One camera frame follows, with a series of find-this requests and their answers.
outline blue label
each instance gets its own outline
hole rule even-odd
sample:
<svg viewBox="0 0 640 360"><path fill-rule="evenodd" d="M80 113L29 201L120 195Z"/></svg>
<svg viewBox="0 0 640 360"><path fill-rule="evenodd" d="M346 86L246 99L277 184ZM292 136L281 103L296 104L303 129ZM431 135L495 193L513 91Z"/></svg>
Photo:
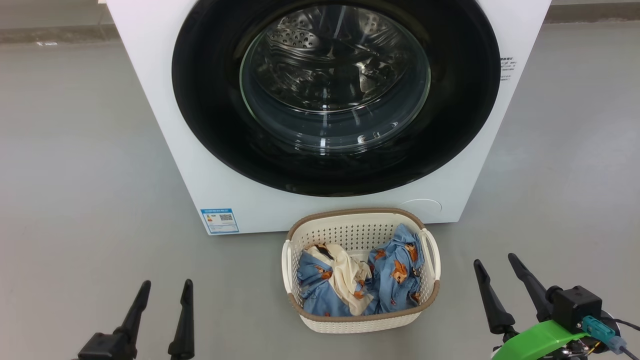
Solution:
<svg viewBox="0 0 640 360"><path fill-rule="evenodd" d="M238 233L236 217L231 209L200 209L209 234Z"/></svg>

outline door glass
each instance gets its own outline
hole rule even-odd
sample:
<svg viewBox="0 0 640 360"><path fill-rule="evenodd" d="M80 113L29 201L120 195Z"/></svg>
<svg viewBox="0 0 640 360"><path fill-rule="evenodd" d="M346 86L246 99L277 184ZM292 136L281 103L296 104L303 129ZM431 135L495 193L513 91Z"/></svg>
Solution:
<svg viewBox="0 0 640 360"><path fill-rule="evenodd" d="M306 8L267 26L240 71L245 104L298 150L362 152L396 135L426 100L430 69L416 38L363 8Z"/></svg>

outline green bracket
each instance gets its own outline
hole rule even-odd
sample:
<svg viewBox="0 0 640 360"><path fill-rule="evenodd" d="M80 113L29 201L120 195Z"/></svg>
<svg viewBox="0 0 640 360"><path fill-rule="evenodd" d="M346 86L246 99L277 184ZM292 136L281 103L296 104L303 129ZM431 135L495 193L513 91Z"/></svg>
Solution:
<svg viewBox="0 0 640 360"><path fill-rule="evenodd" d="M493 356L493 360L538 360L571 340L588 336L585 332L572 334L549 320L509 339Z"/></svg>

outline brown basket rim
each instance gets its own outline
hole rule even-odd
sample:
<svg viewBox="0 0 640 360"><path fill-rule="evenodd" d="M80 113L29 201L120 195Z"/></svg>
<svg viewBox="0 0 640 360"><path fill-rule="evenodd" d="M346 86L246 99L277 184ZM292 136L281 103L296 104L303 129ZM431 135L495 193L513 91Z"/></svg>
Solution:
<svg viewBox="0 0 640 360"><path fill-rule="evenodd" d="M418 217L409 211L396 209L396 208L364 208L364 209L345 209L345 210L336 210L336 211L327 211L324 213L318 213L309 215L297 221L287 233L287 239L291 240L293 234L298 230L302 224L312 221L318 220L322 218L328 217L337 217L341 215L356 215L356 214L373 214L373 213L388 213L388 214L400 214L410 218L413 222L416 223L421 229L424 228L424 223L420 221ZM402 311L396 311L393 313L385 313L385 314L375 314L375 315L358 315L358 316L319 316L313 315L306 312L302 306L296 301L296 298L293 296L293 293L288 293L289 302L293 308L300 314L311 321L314 322L366 322L366 321L375 321L375 320L384 320L391 318L399 318L401 316L413 315L417 313L423 312L427 307L429 307L435 301L438 296L438 292L440 291L440 280L436 280L433 283L433 291L431 295L427 299L427 301L423 302L421 305L406 309Z"/></svg>

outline cream fabric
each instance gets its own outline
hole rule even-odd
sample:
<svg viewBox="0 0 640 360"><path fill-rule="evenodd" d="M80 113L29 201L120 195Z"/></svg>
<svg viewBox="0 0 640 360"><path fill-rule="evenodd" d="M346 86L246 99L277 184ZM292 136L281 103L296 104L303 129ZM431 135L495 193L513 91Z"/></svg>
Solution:
<svg viewBox="0 0 640 360"><path fill-rule="evenodd" d="M354 294L358 283L371 277L369 265L363 261L352 259L340 245L326 244L325 247L333 260L318 251L315 246L309 248L307 252L332 267L333 275L328 279L328 282L336 295L349 306L352 315L362 314L373 300L373 296L365 294L362 299L358 299Z"/></svg>

